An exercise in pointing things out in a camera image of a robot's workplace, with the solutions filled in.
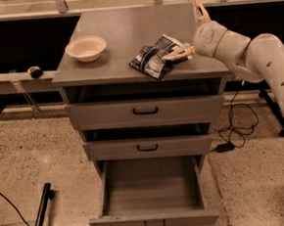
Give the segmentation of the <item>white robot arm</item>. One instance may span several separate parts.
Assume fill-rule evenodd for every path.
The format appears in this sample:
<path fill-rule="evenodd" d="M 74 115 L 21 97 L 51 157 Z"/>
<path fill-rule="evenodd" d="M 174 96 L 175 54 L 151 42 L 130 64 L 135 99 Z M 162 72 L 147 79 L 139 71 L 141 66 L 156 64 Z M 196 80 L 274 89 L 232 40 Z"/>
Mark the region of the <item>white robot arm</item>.
<path fill-rule="evenodd" d="M 213 21 L 201 0 L 192 0 L 198 27 L 191 44 L 182 44 L 164 56 L 176 61 L 193 53 L 221 61 L 240 79 L 267 82 L 284 116 L 284 44 L 275 35 L 255 38 L 227 29 Z"/>

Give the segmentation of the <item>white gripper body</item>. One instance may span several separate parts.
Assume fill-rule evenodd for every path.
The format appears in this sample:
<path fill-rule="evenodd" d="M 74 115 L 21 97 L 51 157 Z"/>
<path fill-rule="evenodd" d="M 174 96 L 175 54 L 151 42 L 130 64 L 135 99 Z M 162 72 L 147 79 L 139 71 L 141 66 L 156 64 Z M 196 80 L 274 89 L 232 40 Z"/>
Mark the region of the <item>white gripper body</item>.
<path fill-rule="evenodd" d="M 193 36 L 195 53 L 217 59 L 234 74 L 252 74 L 244 65 L 245 51 L 251 40 L 219 24 L 203 23 Z"/>

